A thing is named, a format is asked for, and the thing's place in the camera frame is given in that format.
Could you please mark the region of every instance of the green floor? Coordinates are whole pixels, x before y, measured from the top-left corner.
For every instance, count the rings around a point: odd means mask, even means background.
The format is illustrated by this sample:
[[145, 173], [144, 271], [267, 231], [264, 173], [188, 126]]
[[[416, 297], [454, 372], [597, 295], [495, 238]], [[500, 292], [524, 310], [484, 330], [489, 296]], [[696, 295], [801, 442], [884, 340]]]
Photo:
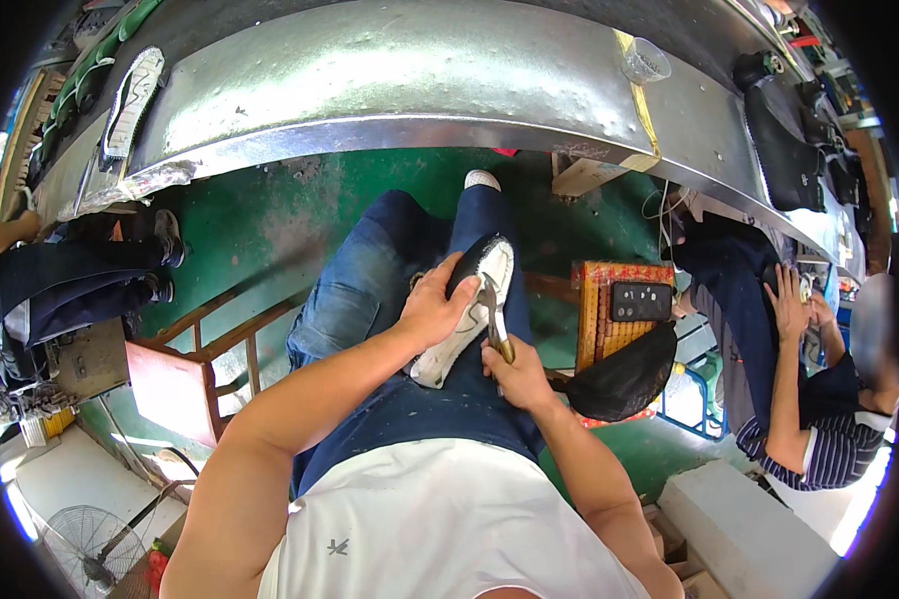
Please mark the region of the green floor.
[[[151, 335], [227, 288], [243, 283], [248, 290], [203, 321], [204, 343], [255, 313], [312, 286], [373, 199], [383, 191], [408, 191], [432, 215], [451, 219], [470, 169], [492, 171], [515, 209], [523, 268], [568, 277], [573, 261], [613, 259], [657, 262], [658, 228], [640, 214], [643, 201], [657, 191], [649, 176], [625, 174], [575, 203], [563, 205], [550, 193], [549, 154], [522, 151], [508, 158], [483, 149], [372, 150], [318, 157], [316, 172], [298, 174], [299, 161], [223, 174], [186, 187], [161, 192], [156, 204], [179, 216], [187, 243], [185, 263], [171, 274], [176, 301], [153, 305], [142, 314], [141, 329]], [[651, 214], [659, 195], [647, 203]], [[530, 294], [531, 326], [546, 366], [573, 365], [576, 307]], [[295, 311], [258, 335], [264, 387], [287, 374], [284, 340]], [[189, 351], [189, 338], [176, 347]], [[243, 372], [242, 348], [215, 362], [217, 384]], [[248, 388], [230, 396], [224, 411], [247, 401]], [[195, 460], [209, 450], [142, 418], [132, 392], [118, 389], [107, 402], [123, 434], [168, 441]], [[99, 401], [84, 404], [81, 416], [108, 449], [120, 453]], [[597, 434], [613, 449], [633, 478], [644, 501], [659, 497], [666, 478], [715, 457], [746, 466], [731, 441], [704, 442], [658, 420], [614, 425]], [[134, 446], [141, 453], [154, 447]], [[543, 468], [554, 473], [548, 455]]]

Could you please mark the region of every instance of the smartphone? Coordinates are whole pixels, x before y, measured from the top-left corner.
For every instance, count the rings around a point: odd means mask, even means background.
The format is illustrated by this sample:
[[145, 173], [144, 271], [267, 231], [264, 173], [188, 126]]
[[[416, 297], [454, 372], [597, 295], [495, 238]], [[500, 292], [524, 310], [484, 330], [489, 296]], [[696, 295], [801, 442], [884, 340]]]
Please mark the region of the smartphone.
[[616, 322], [669, 320], [673, 310], [673, 288], [664, 283], [612, 284], [610, 319]]

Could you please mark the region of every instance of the black and white striped polo shirt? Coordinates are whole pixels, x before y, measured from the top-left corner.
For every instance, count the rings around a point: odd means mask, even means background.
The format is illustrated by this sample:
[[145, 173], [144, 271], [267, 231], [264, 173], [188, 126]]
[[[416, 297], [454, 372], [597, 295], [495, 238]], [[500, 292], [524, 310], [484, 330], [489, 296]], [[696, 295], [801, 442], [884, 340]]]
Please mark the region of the black and white striped polo shirt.
[[862, 478], [883, 445], [890, 421], [889, 416], [858, 411], [810, 423], [803, 474], [779, 466], [766, 455], [765, 433], [755, 418], [739, 430], [736, 445], [766, 472], [797, 491], [840, 489]]

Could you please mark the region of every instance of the metal table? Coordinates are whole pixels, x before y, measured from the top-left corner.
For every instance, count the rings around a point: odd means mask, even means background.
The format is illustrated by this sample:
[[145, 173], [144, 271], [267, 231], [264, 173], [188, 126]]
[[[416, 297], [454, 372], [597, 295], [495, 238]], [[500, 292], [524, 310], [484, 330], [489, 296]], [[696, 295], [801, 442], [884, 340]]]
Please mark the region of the metal table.
[[[775, 210], [741, 99], [669, 60], [673, 75], [645, 88], [661, 154], [646, 172], [778, 228], [861, 279], [851, 214], [831, 194], [826, 214]], [[45, 222], [65, 221], [193, 178], [345, 150], [463, 146], [614, 164], [651, 158], [621, 61], [610, 27], [537, 6], [360, 0], [313, 8], [181, 59], [121, 179], [87, 168], [100, 117], [60, 156], [37, 202]], [[841, 246], [859, 253], [847, 260]]]

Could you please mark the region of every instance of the blue jeans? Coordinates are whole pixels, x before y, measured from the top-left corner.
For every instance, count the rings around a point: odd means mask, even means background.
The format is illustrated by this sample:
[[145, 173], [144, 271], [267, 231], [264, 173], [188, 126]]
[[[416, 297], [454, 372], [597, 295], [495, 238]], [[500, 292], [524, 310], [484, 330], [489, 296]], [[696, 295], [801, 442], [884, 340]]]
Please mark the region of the blue jeans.
[[[363, 214], [327, 263], [287, 338], [290, 371], [389, 329], [400, 318], [413, 274], [483, 235], [500, 233], [515, 248], [503, 314], [506, 328], [531, 342], [515, 225], [503, 194], [485, 185], [463, 192], [454, 222], [434, 219], [409, 194], [389, 191]], [[537, 461], [539, 428], [497, 395], [483, 377], [479, 343], [460, 353], [442, 389], [420, 387], [400, 371], [384, 381], [322, 442], [293, 460], [293, 497], [343, 460], [404, 441], [455, 437], [511, 449]]]

